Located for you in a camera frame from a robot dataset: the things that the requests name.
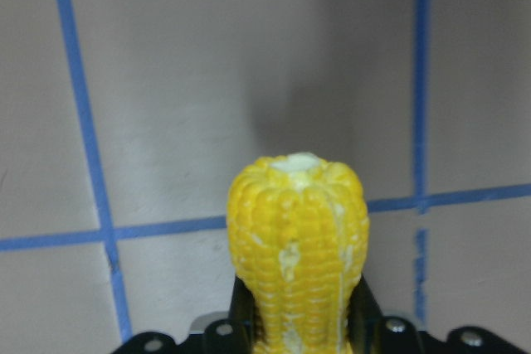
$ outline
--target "corn on the cob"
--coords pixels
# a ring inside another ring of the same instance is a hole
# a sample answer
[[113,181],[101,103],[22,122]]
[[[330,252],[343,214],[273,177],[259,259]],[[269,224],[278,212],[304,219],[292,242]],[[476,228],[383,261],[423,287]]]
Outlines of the corn on the cob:
[[309,153],[260,158],[232,183],[236,274],[260,316],[254,354],[349,353],[347,307],[368,243],[356,174]]

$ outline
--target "blue tape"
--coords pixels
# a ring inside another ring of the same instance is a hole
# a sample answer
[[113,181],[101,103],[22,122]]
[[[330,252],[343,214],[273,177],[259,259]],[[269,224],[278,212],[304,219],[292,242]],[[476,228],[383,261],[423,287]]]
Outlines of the blue tape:
[[67,246],[100,242],[100,231],[70,232],[65,234],[23,236],[0,240],[0,252],[31,250],[54,246]]
[[201,230],[216,230],[225,228],[225,216],[210,217],[201,220],[170,221],[151,225],[118,227],[115,230],[119,240],[131,240],[148,236],[182,234]]
[[427,211],[426,131],[430,0],[417,0],[415,20],[415,72],[413,87],[413,181],[417,209]]
[[424,291],[424,282],[427,278],[427,240],[428,229],[420,228],[415,234],[415,246],[417,248],[417,257],[414,263],[414,312],[415,316],[426,325],[426,293]]
[[114,237],[112,218],[110,214],[109,198],[105,189],[105,179],[100,161],[100,151],[96,140],[94,120],[90,110],[89,94],[86,86],[85,72],[81,59],[81,51],[76,30],[76,20],[71,0],[57,0],[66,56],[71,73],[72,87],[76,100],[77,112],[80,120],[81,135],[85,145],[85,155],[92,181],[92,191],[100,218],[100,230],[103,234],[105,251],[109,258],[112,271],[114,302],[119,321],[122,340],[131,335],[129,311],[125,299],[125,288],[122,274],[119,271],[118,246]]
[[369,213],[378,213],[381,211],[403,211],[414,209],[417,206],[415,198],[389,198],[376,199],[367,202]]
[[457,205],[480,201],[498,201],[502,199],[531,196],[531,184],[515,186],[482,188],[460,192],[446,192],[431,195],[428,199],[431,206]]

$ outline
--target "screw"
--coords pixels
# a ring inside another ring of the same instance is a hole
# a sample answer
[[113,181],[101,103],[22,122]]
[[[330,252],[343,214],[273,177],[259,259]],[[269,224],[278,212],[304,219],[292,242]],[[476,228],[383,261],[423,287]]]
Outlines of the screw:
[[144,344],[144,351],[145,352],[157,352],[162,347],[163,347],[163,343],[155,337],[151,339],[149,342],[146,342],[146,344]]
[[385,326],[391,332],[402,333],[406,330],[406,324],[398,318],[390,318],[385,322]]
[[230,335],[232,333],[232,326],[228,323],[222,323],[217,326],[216,333],[220,336]]
[[483,345],[483,339],[481,336],[473,331],[464,331],[461,333],[461,341],[471,347],[479,347]]

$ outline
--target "black plastic mount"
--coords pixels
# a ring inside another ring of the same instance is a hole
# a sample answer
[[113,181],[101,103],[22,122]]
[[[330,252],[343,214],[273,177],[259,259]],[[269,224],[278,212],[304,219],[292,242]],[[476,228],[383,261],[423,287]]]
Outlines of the black plastic mount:
[[[228,317],[191,334],[177,344],[159,332],[140,333],[112,354],[251,354],[255,302],[236,278]],[[501,337],[480,327],[460,327],[446,342],[417,331],[400,317],[383,316],[364,278],[350,299],[348,338],[354,354],[526,354]]]

